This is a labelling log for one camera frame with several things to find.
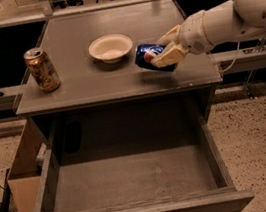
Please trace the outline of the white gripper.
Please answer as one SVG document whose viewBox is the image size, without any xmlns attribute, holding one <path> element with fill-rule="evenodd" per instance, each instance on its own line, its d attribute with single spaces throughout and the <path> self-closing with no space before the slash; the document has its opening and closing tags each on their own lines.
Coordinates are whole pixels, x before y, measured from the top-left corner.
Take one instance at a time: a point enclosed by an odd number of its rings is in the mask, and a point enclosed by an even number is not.
<svg viewBox="0 0 266 212">
<path fill-rule="evenodd" d="M 155 67 L 163 68 L 185 59 L 188 52 L 191 54 L 203 54 L 213 49 L 204 30 L 203 17 L 205 11 L 201 10 L 181 24 L 176 25 L 158 39 L 158 45 L 166 46 L 163 52 L 151 60 Z"/>
</svg>

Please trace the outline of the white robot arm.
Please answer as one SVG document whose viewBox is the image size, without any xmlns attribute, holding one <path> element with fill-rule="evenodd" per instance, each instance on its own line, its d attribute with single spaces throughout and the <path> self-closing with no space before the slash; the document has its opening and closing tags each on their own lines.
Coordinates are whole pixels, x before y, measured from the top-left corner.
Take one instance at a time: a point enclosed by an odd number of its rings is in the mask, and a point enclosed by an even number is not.
<svg viewBox="0 0 266 212">
<path fill-rule="evenodd" d="M 188 53 L 210 52 L 228 42 L 258 40 L 266 37 L 266 0 L 229 0 L 207 11 L 186 18 L 161 36 L 161 54 L 151 60 L 163 68 L 185 59 Z"/>
</svg>

